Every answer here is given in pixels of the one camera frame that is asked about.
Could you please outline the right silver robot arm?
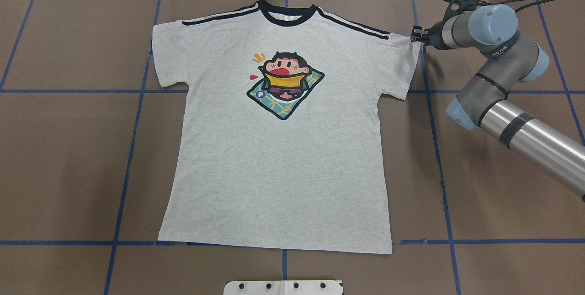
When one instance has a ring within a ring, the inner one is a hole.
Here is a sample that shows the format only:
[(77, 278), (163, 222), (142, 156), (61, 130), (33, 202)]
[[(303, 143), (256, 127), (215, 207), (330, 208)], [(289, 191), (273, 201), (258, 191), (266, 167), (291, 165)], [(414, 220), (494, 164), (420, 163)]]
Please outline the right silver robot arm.
[(486, 61), (447, 106), (447, 115), (467, 130), (484, 130), (584, 198), (583, 145), (507, 99), (516, 83), (534, 81), (549, 65), (547, 53), (519, 30), (510, 6), (452, 11), (431, 28), (413, 26), (411, 41), (438, 50), (478, 49)]

